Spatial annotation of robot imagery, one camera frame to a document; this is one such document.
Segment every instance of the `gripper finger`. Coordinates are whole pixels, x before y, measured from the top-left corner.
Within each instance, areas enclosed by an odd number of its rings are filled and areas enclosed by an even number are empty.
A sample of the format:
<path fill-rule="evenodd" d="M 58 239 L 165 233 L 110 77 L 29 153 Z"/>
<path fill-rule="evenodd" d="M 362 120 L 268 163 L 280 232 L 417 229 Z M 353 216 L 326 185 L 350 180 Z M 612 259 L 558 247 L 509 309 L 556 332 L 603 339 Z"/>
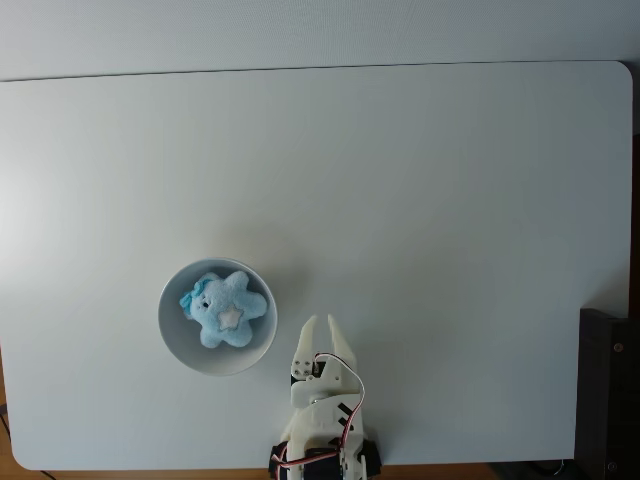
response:
<path fill-rule="evenodd" d="M 344 335 L 342 335 L 342 331 L 340 330 L 340 327 L 338 327 L 338 322 L 336 322 L 336 319 L 333 318 L 333 315 L 331 314 L 329 314 L 329 329 L 331 330 L 333 353 L 347 362 L 354 372 L 357 372 L 356 356 L 345 340 Z"/>
<path fill-rule="evenodd" d="M 313 329 L 318 320 L 317 315 L 313 315 L 307 323 L 302 327 L 300 332 L 300 340 L 298 340 L 298 349 L 293 356 L 291 362 L 291 376 L 296 380 L 304 380 L 311 375 L 313 365 Z"/>

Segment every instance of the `star-shaped plush toy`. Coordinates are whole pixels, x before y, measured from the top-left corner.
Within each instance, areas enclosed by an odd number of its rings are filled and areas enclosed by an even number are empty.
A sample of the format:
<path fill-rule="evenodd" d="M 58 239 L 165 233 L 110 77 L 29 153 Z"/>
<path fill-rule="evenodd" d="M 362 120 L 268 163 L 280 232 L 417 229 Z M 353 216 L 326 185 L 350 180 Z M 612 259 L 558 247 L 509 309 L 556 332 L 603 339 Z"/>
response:
<path fill-rule="evenodd" d="M 244 347 L 253 331 L 249 320 L 267 313 L 267 301 L 259 293 L 247 290 L 249 276 L 234 272 L 224 280 L 207 273 L 196 282 L 193 290 L 180 299 L 187 318 L 202 325 L 200 342 L 208 348 L 227 342 Z"/>

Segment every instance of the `white wire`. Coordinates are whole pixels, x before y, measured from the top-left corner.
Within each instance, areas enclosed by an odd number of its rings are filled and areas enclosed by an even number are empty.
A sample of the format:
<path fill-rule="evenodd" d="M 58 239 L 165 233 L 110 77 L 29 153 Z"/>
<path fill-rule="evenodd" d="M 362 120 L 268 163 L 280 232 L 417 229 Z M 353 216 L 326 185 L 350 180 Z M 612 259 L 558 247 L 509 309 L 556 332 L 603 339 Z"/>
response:
<path fill-rule="evenodd" d="M 355 418 L 356 413 L 358 413 L 358 410 L 360 410 L 360 407 L 362 406 L 362 402 L 364 401 L 364 394 L 365 394 L 364 382 L 362 381 L 360 376 L 355 372 L 355 370 L 353 370 L 349 365 L 347 365 L 347 362 L 342 360 L 337 355 L 334 355 L 333 353 L 316 353 L 316 356 L 314 357 L 314 361 L 322 357 L 333 358 L 334 360 L 342 364 L 344 368 L 349 370 L 349 372 L 351 372 L 358 379 L 358 382 L 360 382 L 360 386 L 362 387 L 362 397 L 360 397 L 360 401 L 358 402 L 358 405 L 356 405 L 356 408 L 354 408 L 353 412 L 351 412 L 351 415 L 349 415 L 349 418 L 347 419 L 347 423 L 344 426 L 344 431 L 342 432 L 342 441 L 340 442 L 340 446 L 344 447 L 347 443 L 347 436 L 349 435 L 349 429 L 351 428 L 351 423 L 353 422 L 353 419 Z"/>
<path fill-rule="evenodd" d="M 354 408 L 353 411 L 351 412 L 351 415 L 349 415 L 349 418 L 347 419 L 347 423 L 345 424 L 344 430 L 342 432 L 342 438 L 341 438 L 341 442 L 340 442 L 339 448 L 344 448 L 344 446 L 347 443 L 347 436 L 349 435 L 349 429 L 351 428 L 351 423 L 353 422 L 353 419 L 355 418 L 356 413 L 358 413 L 358 410 L 360 410 L 360 407 L 362 406 L 362 402 L 364 401 L 364 394 L 365 394 L 364 383 L 362 382 L 362 379 L 360 378 L 360 376 L 355 372 L 355 370 L 353 370 L 347 364 L 347 362 L 342 360 L 337 355 L 334 355 L 333 353 L 317 353 L 315 355 L 315 357 L 314 357 L 314 362 L 318 358 L 323 358 L 323 357 L 333 358 L 334 360 L 339 362 L 344 368 L 349 370 L 349 372 L 352 373 L 358 379 L 358 382 L 360 382 L 360 386 L 362 387 L 362 397 L 360 397 L 360 401 L 356 405 L 356 408 Z M 275 454 L 273 454 L 271 456 L 271 458 L 276 461 L 276 480 L 280 480 L 280 469 L 281 468 L 289 468 L 290 466 L 293 466 L 293 465 L 306 465 L 307 463 L 316 462 L 318 460 L 323 460 L 324 459 L 324 457 L 322 455 L 318 455 L 317 457 L 320 457 L 320 458 L 300 459 L 302 461 L 300 461 L 300 460 L 290 460 L 290 461 L 282 463 L 282 459 L 284 458 L 284 454 L 287 451 L 287 447 L 288 447 L 288 445 L 285 445 L 283 447 L 282 452 L 280 452 L 280 456 L 277 456 Z"/>

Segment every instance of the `bowl rim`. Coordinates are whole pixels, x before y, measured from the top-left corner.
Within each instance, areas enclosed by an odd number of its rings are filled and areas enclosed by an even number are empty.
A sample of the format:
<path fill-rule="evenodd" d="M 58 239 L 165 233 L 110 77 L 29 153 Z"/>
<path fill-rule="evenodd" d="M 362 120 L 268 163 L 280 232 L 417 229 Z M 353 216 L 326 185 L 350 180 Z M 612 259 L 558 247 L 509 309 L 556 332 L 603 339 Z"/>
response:
<path fill-rule="evenodd" d="M 171 349 L 171 347 L 169 347 L 169 344 L 167 343 L 167 339 L 165 338 L 165 332 L 163 331 L 163 328 L 162 328 L 162 322 L 160 321 L 160 308 L 161 308 L 161 305 L 162 305 L 162 298 L 164 297 L 165 290 L 167 289 L 169 283 L 171 283 L 171 281 L 175 277 L 177 277 L 183 271 L 187 270 L 188 268 L 190 268 L 191 266 L 195 265 L 196 263 L 205 262 L 205 261 L 220 261 L 220 260 L 223 260 L 225 262 L 231 262 L 231 263 L 233 263 L 235 265 L 238 265 L 238 266 L 246 269 L 251 275 L 253 275 L 262 284 L 262 286 L 264 287 L 266 293 L 269 296 L 268 300 L 273 305 L 273 318 L 274 318 L 275 328 L 273 330 L 273 334 L 271 335 L 271 338 L 268 340 L 268 343 L 266 344 L 266 346 L 264 348 L 264 351 L 260 354 L 260 356 L 256 359 L 256 361 L 253 362 L 251 365 L 248 365 L 248 366 L 244 367 L 242 370 L 238 370 L 238 371 L 235 371 L 235 372 L 210 373 L 210 372 L 203 372 L 202 370 L 197 370 L 197 369 L 193 368 L 191 365 L 187 365 L 180 357 L 178 357 L 174 353 L 174 351 Z M 246 372 L 251 367 L 253 367 L 256 363 L 258 363 L 260 360 L 262 360 L 262 357 L 264 357 L 265 354 L 269 351 L 269 349 L 271 348 L 271 345 L 273 345 L 273 341 L 275 340 L 276 335 L 278 334 L 278 305 L 276 303 L 275 296 L 273 295 L 273 293 L 271 292 L 271 289 L 269 288 L 269 284 L 264 280 L 264 278 L 262 278 L 260 276 L 260 274 L 258 272 L 256 272 L 253 268 L 251 268 L 246 263 L 243 263 L 243 262 L 241 262 L 239 260 L 236 260 L 235 258 L 205 257 L 205 258 L 201 258 L 200 260 L 195 260 L 195 261 L 185 265 L 184 267 L 182 267 L 180 270 L 178 270 L 176 273 L 174 273 L 171 276 L 171 278 L 169 278 L 169 280 L 167 280 L 167 283 L 164 284 L 164 287 L 162 287 L 162 291 L 160 292 L 160 298 L 158 300 L 158 328 L 160 330 L 160 336 L 162 337 L 162 341 L 164 342 L 164 345 L 167 348 L 167 350 L 169 350 L 171 355 L 173 355 L 173 357 L 176 358 L 185 367 L 189 368 L 190 370 L 193 370 L 194 372 L 198 372 L 198 373 L 201 373 L 202 375 L 207 375 L 209 377 L 229 377 L 231 375 L 237 375 L 239 373 Z"/>

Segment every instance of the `white table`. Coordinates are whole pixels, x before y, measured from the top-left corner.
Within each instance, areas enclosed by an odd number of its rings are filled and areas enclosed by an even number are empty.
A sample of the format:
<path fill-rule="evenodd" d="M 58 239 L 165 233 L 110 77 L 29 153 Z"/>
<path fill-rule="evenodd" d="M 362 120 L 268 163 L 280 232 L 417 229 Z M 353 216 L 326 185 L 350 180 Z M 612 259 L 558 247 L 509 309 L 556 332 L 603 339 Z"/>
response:
<path fill-rule="evenodd" d="M 571 457 L 578 311 L 626 311 L 630 139 L 606 62 L 1 84 L 17 460 L 266 466 L 314 312 L 354 348 L 385 463 Z M 165 282 L 207 256 L 279 302 L 271 350 L 229 378 L 157 326 Z"/>

